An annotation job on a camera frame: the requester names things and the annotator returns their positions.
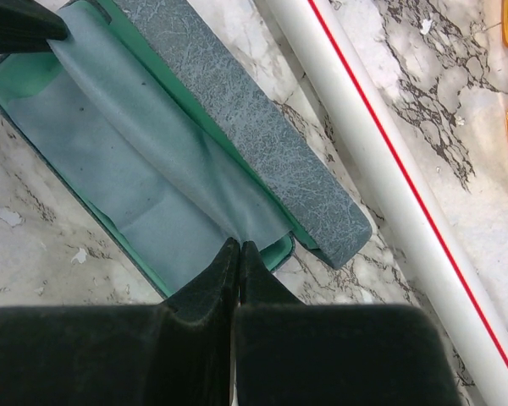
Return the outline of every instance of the microfiber cloth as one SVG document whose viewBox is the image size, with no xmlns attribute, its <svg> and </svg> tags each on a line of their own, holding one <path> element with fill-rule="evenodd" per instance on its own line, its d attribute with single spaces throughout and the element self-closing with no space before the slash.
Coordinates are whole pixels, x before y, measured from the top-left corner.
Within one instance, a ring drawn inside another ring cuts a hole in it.
<svg viewBox="0 0 508 406">
<path fill-rule="evenodd" d="M 49 44 L 64 71 L 10 117 L 132 248 L 178 290 L 228 237 L 260 250 L 291 229 L 262 188 L 195 124 L 78 3 L 58 13 L 66 41 Z"/>
</svg>

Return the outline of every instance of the eyeglass case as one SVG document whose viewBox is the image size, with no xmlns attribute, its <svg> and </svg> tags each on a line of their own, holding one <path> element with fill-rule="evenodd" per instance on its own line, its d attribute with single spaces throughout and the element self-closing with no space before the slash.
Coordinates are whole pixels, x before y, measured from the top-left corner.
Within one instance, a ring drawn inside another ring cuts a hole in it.
<svg viewBox="0 0 508 406">
<path fill-rule="evenodd" d="M 164 295 L 230 236 L 269 269 L 289 232 L 346 263 L 372 232 L 359 207 L 186 1 L 150 10 L 60 10 L 53 53 L 0 58 L 3 115 Z"/>
</svg>

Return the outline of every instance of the dark object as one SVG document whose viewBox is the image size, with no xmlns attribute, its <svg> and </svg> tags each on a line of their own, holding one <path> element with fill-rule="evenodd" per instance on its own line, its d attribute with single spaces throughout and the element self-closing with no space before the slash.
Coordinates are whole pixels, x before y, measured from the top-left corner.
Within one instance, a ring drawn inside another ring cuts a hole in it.
<svg viewBox="0 0 508 406">
<path fill-rule="evenodd" d="M 48 52 L 47 40 L 64 40 L 66 24 L 34 0 L 0 0 L 0 53 Z"/>
<path fill-rule="evenodd" d="M 460 405 L 420 310 L 305 306 L 233 239 L 158 305 L 0 309 L 0 405 L 227 406 L 234 351 L 240 406 Z"/>
<path fill-rule="evenodd" d="M 239 253 L 158 305 L 0 309 L 0 405 L 229 404 Z"/>
<path fill-rule="evenodd" d="M 439 334 L 400 305 L 244 305 L 240 406 L 461 406 Z"/>
</svg>

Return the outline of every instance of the marble surface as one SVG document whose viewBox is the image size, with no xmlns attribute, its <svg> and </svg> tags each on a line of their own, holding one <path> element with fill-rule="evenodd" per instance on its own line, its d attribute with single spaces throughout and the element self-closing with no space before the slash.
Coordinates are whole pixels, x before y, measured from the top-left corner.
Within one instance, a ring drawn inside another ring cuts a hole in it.
<svg viewBox="0 0 508 406">
<path fill-rule="evenodd" d="M 41 3 L 56 9 L 62 2 Z M 278 278 L 309 304 L 409 303 L 436 320 L 404 254 L 392 247 L 391 230 L 353 159 L 335 150 L 327 113 L 265 0 L 190 3 L 376 230 L 339 270 L 297 245 Z M 500 1 L 331 3 L 508 327 L 508 49 L 501 41 Z M 157 301 L 139 272 L 0 119 L 0 305 Z M 445 343 L 463 403 L 482 404 Z"/>
</svg>

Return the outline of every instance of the white plastic tube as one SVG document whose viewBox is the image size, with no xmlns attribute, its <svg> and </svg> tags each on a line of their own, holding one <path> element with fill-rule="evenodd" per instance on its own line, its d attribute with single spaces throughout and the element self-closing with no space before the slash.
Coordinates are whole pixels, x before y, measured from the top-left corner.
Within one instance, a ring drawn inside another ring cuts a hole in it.
<svg viewBox="0 0 508 406">
<path fill-rule="evenodd" d="M 508 332 L 327 0 L 268 0 L 485 401 L 508 406 Z"/>
</svg>

